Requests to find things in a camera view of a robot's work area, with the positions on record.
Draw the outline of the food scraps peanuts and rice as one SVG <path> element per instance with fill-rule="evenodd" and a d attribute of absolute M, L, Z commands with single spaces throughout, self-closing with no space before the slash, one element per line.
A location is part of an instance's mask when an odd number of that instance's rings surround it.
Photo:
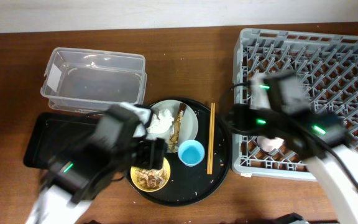
<path fill-rule="evenodd" d="M 165 169 L 137 169 L 135 171 L 137 183 L 145 190 L 156 190 L 161 188 L 167 181 Z"/>

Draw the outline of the yellow bowl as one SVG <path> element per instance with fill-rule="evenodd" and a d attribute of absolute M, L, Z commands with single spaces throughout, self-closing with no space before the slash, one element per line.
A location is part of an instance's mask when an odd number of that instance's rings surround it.
<path fill-rule="evenodd" d="M 170 179 L 171 168 L 168 160 L 163 160 L 161 169 L 141 169 L 138 167 L 131 167 L 130 177 L 132 183 L 141 191 L 156 192 L 162 189 Z"/>

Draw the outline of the brown coffee sachet wrapper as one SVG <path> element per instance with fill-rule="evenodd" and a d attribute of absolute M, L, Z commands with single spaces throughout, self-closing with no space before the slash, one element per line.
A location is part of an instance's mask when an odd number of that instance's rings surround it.
<path fill-rule="evenodd" d="M 176 152 L 176 145 L 180 134 L 180 126 L 186 111 L 186 104 L 180 103 L 177 118 L 173 124 L 172 133 L 168 142 L 168 152 Z"/>

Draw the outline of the white tissue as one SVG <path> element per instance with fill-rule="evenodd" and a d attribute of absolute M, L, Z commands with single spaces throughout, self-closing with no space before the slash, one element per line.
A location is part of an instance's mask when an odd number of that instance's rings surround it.
<path fill-rule="evenodd" d="M 151 134 L 166 133 L 173 124 L 172 112 L 168 109 L 159 110 L 157 114 L 152 115 L 152 120 L 147 131 Z"/>

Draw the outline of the light blue plastic cup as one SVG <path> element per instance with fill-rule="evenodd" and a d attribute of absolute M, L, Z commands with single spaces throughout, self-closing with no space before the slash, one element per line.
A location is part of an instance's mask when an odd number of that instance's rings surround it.
<path fill-rule="evenodd" d="M 180 144 L 177 153 L 184 165 L 194 167 L 204 159 L 205 149 L 199 141 L 187 140 Z"/>

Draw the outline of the pink plastic cup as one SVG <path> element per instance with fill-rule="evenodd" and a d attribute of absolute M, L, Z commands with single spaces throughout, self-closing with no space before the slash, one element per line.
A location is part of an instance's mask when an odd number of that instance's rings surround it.
<path fill-rule="evenodd" d="M 283 144 L 284 140 L 281 138 L 269 139 L 264 136 L 257 137 L 257 144 L 266 153 L 270 153 L 276 149 L 279 149 Z"/>

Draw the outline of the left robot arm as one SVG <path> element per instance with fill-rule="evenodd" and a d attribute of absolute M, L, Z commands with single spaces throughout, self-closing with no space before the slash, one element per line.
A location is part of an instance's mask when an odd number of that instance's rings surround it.
<path fill-rule="evenodd" d="M 28 223 L 75 223 L 89 209 L 96 196 L 119 172 L 132 167 L 161 169 L 167 143 L 151 137 L 148 127 L 153 110 L 148 106 L 118 103 L 101 115 L 94 131 L 66 143 L 57 141 L 76 116 L 65 121 L 41 146 L 29 143 L 23 163 L 45 171 L 39 196 Z"/>

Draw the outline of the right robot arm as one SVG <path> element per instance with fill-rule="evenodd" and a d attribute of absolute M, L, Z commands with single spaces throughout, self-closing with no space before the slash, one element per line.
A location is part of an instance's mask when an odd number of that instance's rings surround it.
<path fill-rule="evenodd" d="M 280 138 L 325 191 L 339 223 L 358 223 L 358 155 L 335 113 L 316 114 L 293 70 L 260 73 L 242 83 L 257 105 L 236 103 L 220 116 L 234 133 Z"/>

